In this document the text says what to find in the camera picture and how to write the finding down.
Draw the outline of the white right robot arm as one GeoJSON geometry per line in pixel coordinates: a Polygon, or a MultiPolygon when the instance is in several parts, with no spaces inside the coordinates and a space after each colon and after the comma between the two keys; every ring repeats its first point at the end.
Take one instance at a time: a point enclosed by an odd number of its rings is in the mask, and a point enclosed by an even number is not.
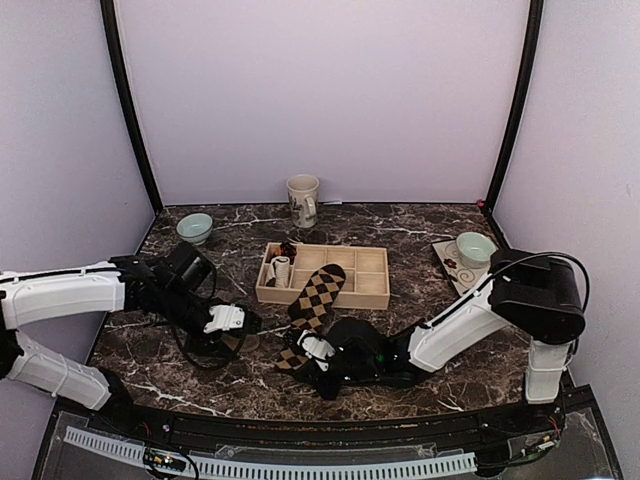
{"type": "Polygon", "coordinates": [[[327,400],[344,386],[413,387],[479,341],[504,329],[529,336],[524,401],[510,413],[521,434],[549,416],[560,379],[585,330],[590,285],[579,285],[586,267],[562,252],[499,250],[478,283],[439,315],[386,337],[370,323],[341,320],[320,341],[313,359],[314,385],[327,400]]]}

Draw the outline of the beige ribbed sock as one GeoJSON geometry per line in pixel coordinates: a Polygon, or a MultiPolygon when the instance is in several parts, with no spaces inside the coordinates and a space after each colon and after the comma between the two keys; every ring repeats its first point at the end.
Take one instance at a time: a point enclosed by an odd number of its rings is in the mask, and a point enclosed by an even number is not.
{"type": "Polygon", "coordinates": [[[235,337],[229,334],[221,336],[222,342],[232,351],[237,353],[250,353],[260,346],[260,338],[257,335],[235,337]]]}

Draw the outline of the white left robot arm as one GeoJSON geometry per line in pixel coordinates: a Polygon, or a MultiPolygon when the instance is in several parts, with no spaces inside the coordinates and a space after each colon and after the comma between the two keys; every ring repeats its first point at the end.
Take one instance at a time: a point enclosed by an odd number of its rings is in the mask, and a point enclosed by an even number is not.
{"type": "Polygon", "coordinates": [[[201,296],[215,266],[182,242],[166,256],[118,256],[93,265],[1,276],[1,376],[92,411],[120,436],[141,427],[140,412],[114,372],[81,365],[40,345],[22,327],[93,312],[141,311],[163,317],[189,362],[204,356],[214,368],[234,359],[261,327],[247,307],[201,296]]]}

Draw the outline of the brown yellow argyle sock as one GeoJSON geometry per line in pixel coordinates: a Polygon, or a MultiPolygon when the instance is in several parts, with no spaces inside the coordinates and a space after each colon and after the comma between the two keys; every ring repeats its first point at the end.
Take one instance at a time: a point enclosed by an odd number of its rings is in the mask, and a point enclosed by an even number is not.
{"type": "Polygon", "coordinates": [[[321,371],[313,360],[304,355],[297,340],[304,330],[324,337],[324,323],[330,318],[333,304],[345,283],[346,273],[337,264],[327,264],[311,274],[298,298],[287,309],[291,322],[275,362],[277,371],[307,384],[313,384],[321,374],[328,372],[321,371]]]}

